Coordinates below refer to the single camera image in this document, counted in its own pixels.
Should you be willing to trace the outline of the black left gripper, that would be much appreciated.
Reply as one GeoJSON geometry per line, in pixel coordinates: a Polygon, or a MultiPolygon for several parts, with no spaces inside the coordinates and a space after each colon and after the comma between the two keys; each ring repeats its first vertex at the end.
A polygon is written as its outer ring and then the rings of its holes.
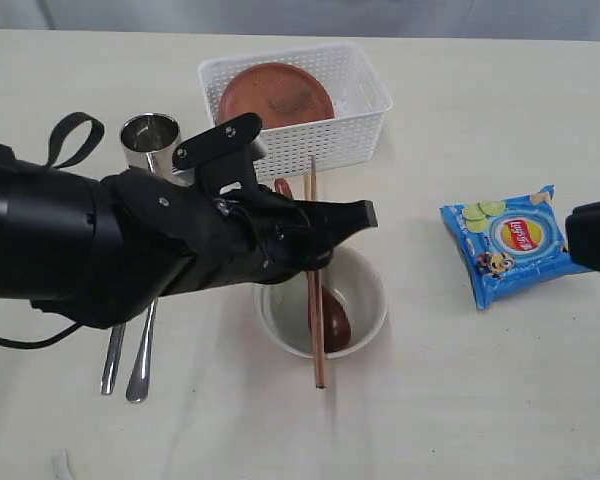
{"type": "Polygon", "coordinates": [[[333,246],[291,245],[300,215],[340,245],[378,226],[370,200],[289,200],[259,185],[208,197],[194,185],[128,169],[103,179],[121,240],[99,285],[99,317],[130,320],[154,299],[244,283],[277,284],[325,268],[333,246]]]}

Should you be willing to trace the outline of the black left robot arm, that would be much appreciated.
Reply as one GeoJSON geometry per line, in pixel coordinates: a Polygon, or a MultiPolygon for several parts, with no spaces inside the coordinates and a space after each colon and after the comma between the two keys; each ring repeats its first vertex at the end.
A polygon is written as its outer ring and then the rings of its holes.
{"type": "Polygon", "coordinates": [[[159,297],[322,269],[377,224],[368,200],[292,200],[261,185],[246,146],[196,159],[193,173],[189,186],[138,168],[93,180],[0,145],[0,298],[106,329],[159,297]]]}

